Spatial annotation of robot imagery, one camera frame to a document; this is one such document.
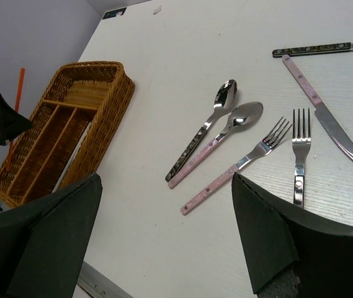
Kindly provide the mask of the dark handled fork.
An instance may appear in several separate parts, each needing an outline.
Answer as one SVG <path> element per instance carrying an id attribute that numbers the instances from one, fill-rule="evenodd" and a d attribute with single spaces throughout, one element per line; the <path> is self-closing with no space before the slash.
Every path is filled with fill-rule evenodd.
<path id="1" fill-rule="evenodd" d="M 310 109 L 294 109 L 292 122 L 292 150 L 295 154 L 293 204 L 304 208 L 306 158 L 311 148 Z"/>

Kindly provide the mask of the white chopstick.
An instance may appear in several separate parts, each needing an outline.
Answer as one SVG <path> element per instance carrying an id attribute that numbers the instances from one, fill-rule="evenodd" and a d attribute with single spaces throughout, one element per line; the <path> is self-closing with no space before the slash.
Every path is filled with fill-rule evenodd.
<path id="1" fill-rule="evenodd" d="M 64 176 L 65 176 L 65 174 L 68 171 L 68 168 L 71 166 L 73 160 L 75 159 L 75 156 L 77 155 L 77 153 L 78 153 L 78 151 L 79 151 L 79 149 L 81 147 L 81 144 L 82 144 L 83 140 L 85 139 L 91 124 L 92 124 L 91 122 L 88 123 L 86 129 L 84 130 L 83 134 L 81 135 L 81 138 L 77 142 L 77 144 L 76 144 L 76 146 L 75 146 L 75 148 L 74 148 L 74 150 L 73 150 L 68 162 L 66 163 L 66 165 L 65 165 L 65 167 L 64 167 L 64 169 L 63 169 L 63 171 L 62 171 L 62 173 L 60 175 L 60 177 L 58 178 L 58 181 L 56 182 L 52 192 L 57 191 L 57 189 L 59 188 L 60 184 L 62 183 L 62 180 L 64 179 Z"/>

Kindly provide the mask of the pink handled fork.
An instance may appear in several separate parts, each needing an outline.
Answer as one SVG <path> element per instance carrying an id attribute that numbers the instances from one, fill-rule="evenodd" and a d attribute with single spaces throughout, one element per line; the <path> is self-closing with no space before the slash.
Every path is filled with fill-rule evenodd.
<path id="1" fill-rule="evenodd" d="M 252 149 L 251 152 L 230 166 L 224 173 L 219 175 L 219 177 L 213 180 L 191 200 L 185 203 L 180 209 L 181 214 L 187 215 L 193 211 L 219 188 L 226 184 L 235 173 L 247 167 L 254 160 L 265 157 L 273 152 L 280 145 L 281 141 L 284 139 L 291 127 L 291 121 L 281 117 L 271 131 Z"/>

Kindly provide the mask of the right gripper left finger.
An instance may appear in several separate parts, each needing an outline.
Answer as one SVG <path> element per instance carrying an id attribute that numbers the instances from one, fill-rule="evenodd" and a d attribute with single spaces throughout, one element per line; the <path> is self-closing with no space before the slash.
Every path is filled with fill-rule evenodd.
<path id="1" fill-rule="evenodd" d="M 102 195 L 85 178 L 0 213 L 0 297 L 72 297 Z"/>

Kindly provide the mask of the orange chopstick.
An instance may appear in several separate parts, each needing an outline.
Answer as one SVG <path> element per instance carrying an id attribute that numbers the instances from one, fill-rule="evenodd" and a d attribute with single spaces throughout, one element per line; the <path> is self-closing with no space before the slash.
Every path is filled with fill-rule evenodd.
<path id="1" fill-rule="evenodd" d="M 22 89 L 23 89 L 23 85 L 24 85 L 24 77 L 25 77 L 25 68 L 21 68 L 20 74 L 19 74 L 17 94 L 16 94 L 16 103 L 15 103 L 15 111 L 16 112 L 19 111 L 20 100 L 21 100 L 21 96 L 22 96 Z M 9 151 L 8 151 L 8 155 L 7 155 L 7 164 L 6 164 L 6 171 L 7 172 L 9 172 L 11 169 L 13 144 L 14 144 L 14 140 L 11 139 L 9 142 Z"/>

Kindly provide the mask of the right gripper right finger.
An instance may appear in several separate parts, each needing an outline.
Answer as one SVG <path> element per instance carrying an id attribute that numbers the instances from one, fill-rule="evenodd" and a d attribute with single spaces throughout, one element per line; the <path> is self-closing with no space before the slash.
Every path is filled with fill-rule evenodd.
<path id="1" fill-rule="evenodd" d="M 258 297 L 353 297 L 353 226 L 301 209 L 235 174 L 233 207 Z"/>

